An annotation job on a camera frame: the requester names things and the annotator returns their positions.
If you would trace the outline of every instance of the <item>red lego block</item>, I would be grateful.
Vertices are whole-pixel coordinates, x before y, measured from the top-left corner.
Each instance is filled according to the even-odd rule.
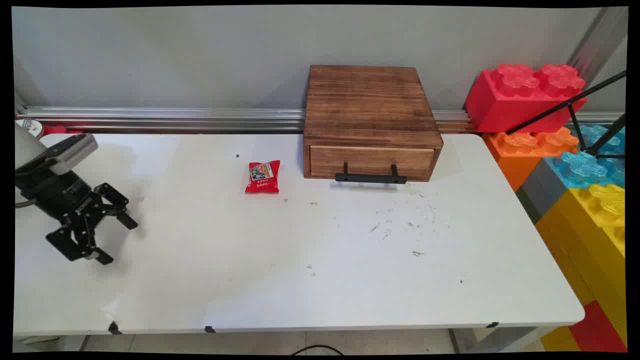
[[[569,326],[569,331],[582,351],[627,352],[597,301],[584,306],[584,320]]]
[[[471,89],[465,106],[476,131],[503,133],[577,95],[585,82],[569,65],[545,65],[538,72],[522,64],[502,64],[485,70]],[[587,99],[576,101],[578,111]],[[519,130],[520,133],[555,133],[571,119],[563,108]]]
[[[62,125],[56,125],[56,126],[44,125],[44,132],[42,133],[42,136],[49,135],[49,134],[82,134],[82,133],[83,133],[82,131],[67,130]]]

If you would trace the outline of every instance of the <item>aluminum rail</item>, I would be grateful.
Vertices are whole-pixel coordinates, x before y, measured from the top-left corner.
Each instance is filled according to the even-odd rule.
[[[577,113],[581,124],[609,126],[622,113]],[[475,133],[466,111],[434,111],[441,133]],[[90,108],[27,106],[18,119],[92,133],[302,133],[303,109]],[[568,127],[573,127],[568,120]]]

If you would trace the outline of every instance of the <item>black tape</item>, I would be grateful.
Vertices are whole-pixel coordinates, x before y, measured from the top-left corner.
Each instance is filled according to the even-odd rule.
[[[118,324],[116,324],[116,322],[111,322],[111,325],[109,325],[109,332],[113,335],[122,335],[118,330]]]

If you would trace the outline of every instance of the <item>robotic arm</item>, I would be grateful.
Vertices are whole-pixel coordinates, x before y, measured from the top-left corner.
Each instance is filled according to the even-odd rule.
[[[93,135],[74,135],[46,148],[26,130],[15,127],[15,185],[27,199],[16,203],[16,208],[34,204],[58,220],[60,228],[46,238],[67,259],[96,259],[103,265],[113,262],[96,246],[95,228],[105,216],[116,217],[130,230],[138,224],[127,214],[129,199],[107,183],[92,190],[71,171],[98,148]]]

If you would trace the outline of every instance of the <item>gray lego block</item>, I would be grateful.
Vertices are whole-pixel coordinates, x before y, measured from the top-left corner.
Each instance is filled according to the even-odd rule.
[[[525,180],[522,188],[540,216],[547,213],[567,189],[549,164],[542,160]]]

